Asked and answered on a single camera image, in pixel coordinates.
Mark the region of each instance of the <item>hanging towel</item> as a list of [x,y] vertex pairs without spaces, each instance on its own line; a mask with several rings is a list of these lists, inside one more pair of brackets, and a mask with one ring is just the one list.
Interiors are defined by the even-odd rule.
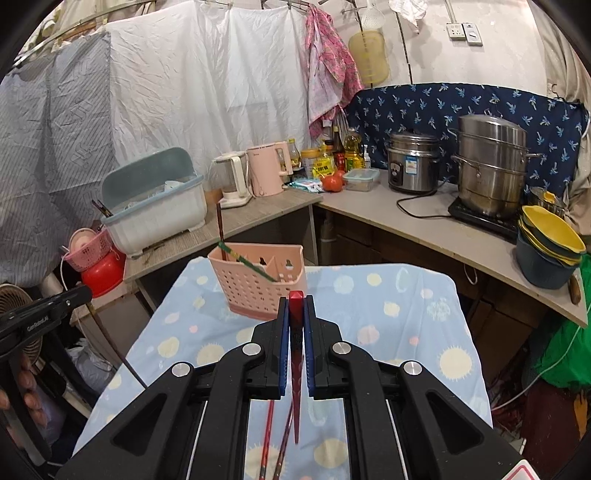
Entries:
[[390,9],[399,13],[403,18],[418,29],[417,20],[421,20],[427,13],[426,0],[389,0]]
[[322,120],[332,120],[363,83],[349,49],[336,32],[332,17],[310,5],[306,16],[308,54],[308,120],[310,135],[322,133]]

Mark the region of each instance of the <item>white plastic bin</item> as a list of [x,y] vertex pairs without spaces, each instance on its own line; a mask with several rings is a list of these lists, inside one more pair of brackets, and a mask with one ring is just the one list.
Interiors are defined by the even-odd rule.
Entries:
[[[180,181],[165,189],[167,181]],[[115,246],[129,257],[144,248],[205,224],[203,175],[195,175],[189,155],[169,149],[121,167],[103,181],[103,201],[113,212],[103,217]]]

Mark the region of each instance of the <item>green chopstick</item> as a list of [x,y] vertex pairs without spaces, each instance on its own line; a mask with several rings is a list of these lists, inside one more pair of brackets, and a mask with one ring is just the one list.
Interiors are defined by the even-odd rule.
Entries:
[[227,246],[224,242],[222,242],[221,240],[217,243],[218,247],[221,248],[223,251],[225,251],[228,255],[230,255],[231,257],[234,257],[236,260],[238,260],[241,264],[246,265],[248,268],[250,268],[252,271],[255,271],[256,273],[258,273],[261,277],[266,278],[268,281],[272,281],[274,283],[278,283],[277,280],[275,280],[272,276],[270,276],[267,272],[265,272],[262,268],[258,268],[256,266],[254,266],[252,263],[250,263],[246,258],[244,258],[242,255],[237,254],[234,250],[232,250],[229,246]]

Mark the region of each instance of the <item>electrical outlet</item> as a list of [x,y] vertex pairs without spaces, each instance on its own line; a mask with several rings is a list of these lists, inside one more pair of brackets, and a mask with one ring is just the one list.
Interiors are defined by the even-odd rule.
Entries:
[[448,23],[447,27],[447,34],[449,35],[450,40],[453,41],[463,41],[466,39],[466,34],[464,33],[464,27],[462,27],[461,23]]

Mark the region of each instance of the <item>countertop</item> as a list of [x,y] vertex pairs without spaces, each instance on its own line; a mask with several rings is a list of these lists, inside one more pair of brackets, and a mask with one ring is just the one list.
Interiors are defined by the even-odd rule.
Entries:
[[[228,238],[321,200],[318,194],[296,189],[286,189],[271,197],[253,198],[244,207],[222,211],[224,236]],[[160,247],[148,250],[138,258],[128,258],[123,279],[126,282],[136,280],[218,241],[216,212],[208,206],[205,225],[201,228],[169,238]]]
[[[546,290],[525,279],[515,259],[512,243],[452,218],[410,217],[396,206],[398,199],[406,197],[408,195],[389,189],[387,172],[382,171],[380,184],[370,192],[325,193],[320,206],[455,258],[539,300],[576,324],[587,326],[586,302],[578,269],[576,277],[582,299],[578,305],[573,305],[567,286]],[[435,195],[410,200],[404,207],[415,215],[446,215],[456,197],[457,187],[446,184]]]

